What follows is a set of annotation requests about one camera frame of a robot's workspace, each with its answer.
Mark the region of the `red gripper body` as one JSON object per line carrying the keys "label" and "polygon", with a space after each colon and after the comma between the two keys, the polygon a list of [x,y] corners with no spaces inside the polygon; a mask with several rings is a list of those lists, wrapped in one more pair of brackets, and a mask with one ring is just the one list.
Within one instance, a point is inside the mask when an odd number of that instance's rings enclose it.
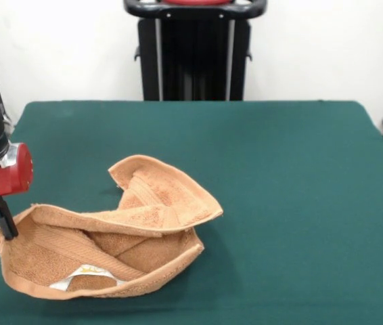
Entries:
{"label": "red gripper body", "polygon": [[32,156],[24,143],[10,144],[0,158],[0,196],[28,191],[33,180]]}

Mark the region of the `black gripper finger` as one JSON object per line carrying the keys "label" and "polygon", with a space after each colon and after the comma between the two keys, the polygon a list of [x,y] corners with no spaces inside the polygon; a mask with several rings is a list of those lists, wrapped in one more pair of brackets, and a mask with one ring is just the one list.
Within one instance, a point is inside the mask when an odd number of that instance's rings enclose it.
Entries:
{"label": "black gripper finger", "polygon": [[18,230],[14,223],[9,207],[0,196],[0,229],[6,240],[13,240],[18,236]]}

